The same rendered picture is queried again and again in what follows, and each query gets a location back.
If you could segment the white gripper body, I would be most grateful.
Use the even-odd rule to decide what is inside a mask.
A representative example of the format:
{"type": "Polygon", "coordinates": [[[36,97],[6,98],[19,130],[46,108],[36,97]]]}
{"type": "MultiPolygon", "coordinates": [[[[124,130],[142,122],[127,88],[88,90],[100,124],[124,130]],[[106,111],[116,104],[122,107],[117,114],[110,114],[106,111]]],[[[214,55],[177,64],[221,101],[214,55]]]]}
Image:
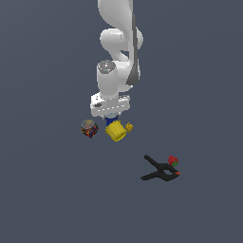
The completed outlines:
{"type": "Polygon", "coordinates": [[[102,98],[100,93],[91,96],[90,109],[93,117],[104,117],[110,113],[118,113],[130,108],[130,96],[121,95],[114,98],[102,98]]]}

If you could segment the blue object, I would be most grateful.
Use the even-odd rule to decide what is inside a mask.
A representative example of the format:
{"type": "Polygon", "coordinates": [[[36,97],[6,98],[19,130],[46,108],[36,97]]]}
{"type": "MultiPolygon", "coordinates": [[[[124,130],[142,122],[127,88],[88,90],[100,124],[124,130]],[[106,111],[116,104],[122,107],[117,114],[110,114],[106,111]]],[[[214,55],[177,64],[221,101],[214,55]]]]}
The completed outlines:
{"type": "Polygon", "coordinates": [[[118,115],[114,118],[107,118],[105,117],[105,120],[106,120],[106,127],[111,124],[112,122],[115,122],[116,120],[118,119],[118,115]]]}

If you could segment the yellow cylindrical cup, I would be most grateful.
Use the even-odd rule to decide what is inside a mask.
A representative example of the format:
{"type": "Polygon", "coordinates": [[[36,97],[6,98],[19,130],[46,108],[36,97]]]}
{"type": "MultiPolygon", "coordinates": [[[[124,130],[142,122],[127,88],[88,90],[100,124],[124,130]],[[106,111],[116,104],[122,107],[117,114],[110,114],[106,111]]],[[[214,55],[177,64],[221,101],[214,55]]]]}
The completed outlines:
{"type": "Polygon", "coordinates": [[[113,121],[105,128],[105,133],[113,141],[119,141],[126,135],[126,130],[120,121],[113,121]]]}

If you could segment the multicoloured can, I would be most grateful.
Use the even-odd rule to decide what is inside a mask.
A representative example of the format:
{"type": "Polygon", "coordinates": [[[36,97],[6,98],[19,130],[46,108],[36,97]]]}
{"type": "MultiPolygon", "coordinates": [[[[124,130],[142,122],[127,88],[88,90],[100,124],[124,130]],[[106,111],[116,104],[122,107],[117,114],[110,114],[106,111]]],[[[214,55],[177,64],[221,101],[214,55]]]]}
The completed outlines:
{"type": "Polygon", "coordinates": [[[96,124],[92,120],[84,120],[82,122],[81,131],[87,137],[92,139],[95,136],[95,134],[98,132],[98,130],[99,130],[98,124],[96,124]]]}

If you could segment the black spring clamp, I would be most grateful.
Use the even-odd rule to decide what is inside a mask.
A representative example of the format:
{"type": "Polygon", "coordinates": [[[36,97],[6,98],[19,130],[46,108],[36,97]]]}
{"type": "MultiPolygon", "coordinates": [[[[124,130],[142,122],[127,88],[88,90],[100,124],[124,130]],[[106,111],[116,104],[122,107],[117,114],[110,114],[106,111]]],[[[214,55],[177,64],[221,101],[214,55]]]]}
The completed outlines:
{"type": "Polygon", "coordinates": [[[177,178],[180,175],[180,172],[176,169],[176,167],[170,165],[169,162],[158,163],[148,155],[145,155],[144,158],[148,160],[150,164],[157,169],[157,171],[141,177],[142,180],[160,178],[164,181],[170,181],[177,178]]]}

